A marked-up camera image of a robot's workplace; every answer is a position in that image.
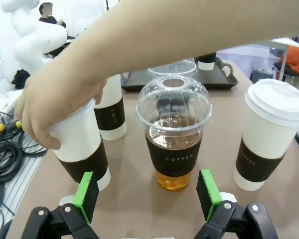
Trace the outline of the person's right hand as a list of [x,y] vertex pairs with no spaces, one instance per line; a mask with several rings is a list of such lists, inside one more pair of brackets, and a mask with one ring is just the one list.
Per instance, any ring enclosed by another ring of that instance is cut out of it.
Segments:
[[53,60],[26,82],[15,115],[23,130],[47,149],[59,149],[50,129],[91,99],[101,97],[108,73],[100,65]]

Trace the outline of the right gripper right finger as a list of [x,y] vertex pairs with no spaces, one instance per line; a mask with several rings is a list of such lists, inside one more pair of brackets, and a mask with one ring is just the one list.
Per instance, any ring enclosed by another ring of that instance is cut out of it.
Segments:
[[221,239],[225,233],[235,233],[239,239],[274,238],[265,206],[258,202],[240,206],[232,194],[219,192],[210,170],[199,171],[196,191],[206,220],[196,239]]

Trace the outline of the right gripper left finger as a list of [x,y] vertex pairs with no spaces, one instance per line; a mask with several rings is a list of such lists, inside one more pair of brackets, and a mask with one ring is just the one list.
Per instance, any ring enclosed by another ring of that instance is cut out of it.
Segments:
[[97,239],[90,227],[99,195],[99,187],[93,172],[85,172],[74,199],[57,206],[53,211],[47,207],[35,207],[24,227],[26,239]]

